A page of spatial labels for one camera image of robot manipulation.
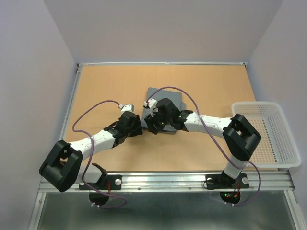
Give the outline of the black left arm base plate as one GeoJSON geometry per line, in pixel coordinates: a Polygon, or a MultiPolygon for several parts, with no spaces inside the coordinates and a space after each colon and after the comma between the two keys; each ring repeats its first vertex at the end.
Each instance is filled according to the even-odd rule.
{"type": "Polygon", "coordinates": [[[98,190],[121,190],[121,174],[104,174],[96,183],[88,183],[91,187],[98,190]]]}

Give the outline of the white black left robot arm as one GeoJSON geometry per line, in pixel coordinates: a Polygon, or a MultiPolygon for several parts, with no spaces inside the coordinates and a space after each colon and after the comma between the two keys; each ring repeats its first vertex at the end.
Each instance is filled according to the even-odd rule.
{"type": "Polygon", "coordinates": [[[68,143],[59,140],[42,163],[39,174],[60,192],[65,192],[82,181],[85,170],[81,166],[91,154],[112,149],[122,144],[126,138],[142,134],[140,117],[132,112],[124,112],[118,121],[105,127],[90,138],[68,143]]]}

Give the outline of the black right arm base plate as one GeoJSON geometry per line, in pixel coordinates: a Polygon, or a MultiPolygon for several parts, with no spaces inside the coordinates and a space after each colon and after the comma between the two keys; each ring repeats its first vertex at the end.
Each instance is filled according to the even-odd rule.
{"type": "Polygon", "coordinates": [[[249,188],[249,183],[248,181],[244,183],[244,178],[247,179],[247,175],[245,173],[240,174],[236,179],[232,179],[223,173],[208,174],[205,176],[203,187],[208,190],[235,189],[238,187],[241,189],[247,189],[249,188]]]}

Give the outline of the grey long sleeve shirt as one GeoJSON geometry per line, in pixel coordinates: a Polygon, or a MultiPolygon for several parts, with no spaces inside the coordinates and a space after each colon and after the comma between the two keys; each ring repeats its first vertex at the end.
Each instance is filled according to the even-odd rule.
{"type": "MultiPolygon", "coordinates": [[[[173,92],[168,90],[161,90],[151,97],[151,99],[156,100],[157,102],[162,100],[163,102],[170,102],[173,104],[173,107],[176,107],[178,110],[185,110],[187,108],[186,103],[182,100],[181,92],[173,92]]],[[[145,118],[150,115],[150,109],[144,108],[141,116],[141,126],[143,129],[148,130],[148,126],[145,122],[145,118]]],[[[177,131],[171,126],[166,125],[160,133],[175,134],[177,131]]]]}

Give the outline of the aluminium front frame rail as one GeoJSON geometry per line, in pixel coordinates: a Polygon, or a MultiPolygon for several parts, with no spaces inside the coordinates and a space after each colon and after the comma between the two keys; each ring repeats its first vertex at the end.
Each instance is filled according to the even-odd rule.
{"type": "MultiPolygon", "coordinates": [[[[204,181],[217,171],[191,172],[110,172],[109,177],[121,176],[121,189],[116,193],[138,192],[207,192],[204,181]]],[[[293,191],[292,177],[288,171],[261,171],[261,179],[256,171],[244,171],[239,179],[240,192],[257,191],[293,191]]]]}

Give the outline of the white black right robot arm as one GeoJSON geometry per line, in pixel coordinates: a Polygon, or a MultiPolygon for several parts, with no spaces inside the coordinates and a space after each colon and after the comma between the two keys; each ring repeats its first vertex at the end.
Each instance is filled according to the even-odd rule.
{"type": "Polygon", "coordinates": [[[191,110],[171,113],[156,109],[155,113],[147,115],[144,120],[148,131],[154,134],[170,125],[177,131],[208,134],[214,142],[215,137],[223,138],[231,153],[221,173],[221,183],[226,187],[238,182],[239,175],[262,139],[254,126],[240,114],[219,118],[199,115],[191,110]]]}

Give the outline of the white perforated plastic basket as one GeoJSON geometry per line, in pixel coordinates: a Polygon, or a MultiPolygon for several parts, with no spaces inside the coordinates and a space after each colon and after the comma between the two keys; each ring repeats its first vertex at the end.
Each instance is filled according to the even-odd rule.
{"type": "Polygon", "coordinates": [[[232,113],[243,115],[262,140],[251,157],[261,169],[290,169],[301,165],[300,153],[281,107],[272,102],[236,102],[232,113]]]}

